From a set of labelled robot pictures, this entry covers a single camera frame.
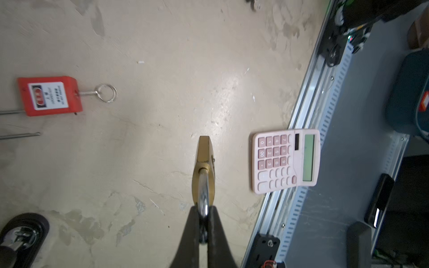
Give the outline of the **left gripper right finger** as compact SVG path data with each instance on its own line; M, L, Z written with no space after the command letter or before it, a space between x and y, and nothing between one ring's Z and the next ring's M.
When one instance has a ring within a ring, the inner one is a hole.
M218 210L211 206L207 220L207 262L209 268L237 268Z

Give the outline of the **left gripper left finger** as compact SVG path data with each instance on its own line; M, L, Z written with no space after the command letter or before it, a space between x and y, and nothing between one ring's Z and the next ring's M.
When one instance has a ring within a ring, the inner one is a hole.
M200 263L200 215L193 206L170 268L198 268Z

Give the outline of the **brass padlock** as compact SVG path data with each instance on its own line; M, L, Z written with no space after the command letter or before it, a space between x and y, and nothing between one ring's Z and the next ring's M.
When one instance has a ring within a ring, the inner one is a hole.
M192 178L192 197L198 213L206 219L215 198L215 166L209 136L200 136Z

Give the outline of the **red safety padlock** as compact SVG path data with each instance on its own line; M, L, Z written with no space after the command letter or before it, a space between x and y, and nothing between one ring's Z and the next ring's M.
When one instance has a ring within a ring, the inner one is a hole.
M83 111L82 96L94 95L104 103L117 98L117 89L100 84L92 91L82 92L76 79L68 76L17 79L23 109L1 111L1 115L25 113L29 117L77 114Z

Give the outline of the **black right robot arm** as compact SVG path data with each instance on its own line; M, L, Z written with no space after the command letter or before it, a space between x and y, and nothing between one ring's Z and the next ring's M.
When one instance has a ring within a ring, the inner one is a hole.
M425 0L355 0L343 1L335 14L335 25L353 29L382 20L389 22L405 15Z

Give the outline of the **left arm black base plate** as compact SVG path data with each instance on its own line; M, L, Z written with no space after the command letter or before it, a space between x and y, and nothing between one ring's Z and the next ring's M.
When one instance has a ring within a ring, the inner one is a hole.
M284 268L284 261L277 257L280 239L266 234L257 234L251 245L244 268Z

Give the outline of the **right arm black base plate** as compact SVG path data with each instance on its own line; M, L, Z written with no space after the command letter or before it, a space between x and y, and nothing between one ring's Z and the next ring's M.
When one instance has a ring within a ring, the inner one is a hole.
M343 26L337 26L331 18L326 25L318 53L325 58L328 67L339 65L348 44L352 46L352 54L363 49L372 26L365 24L346 30Z

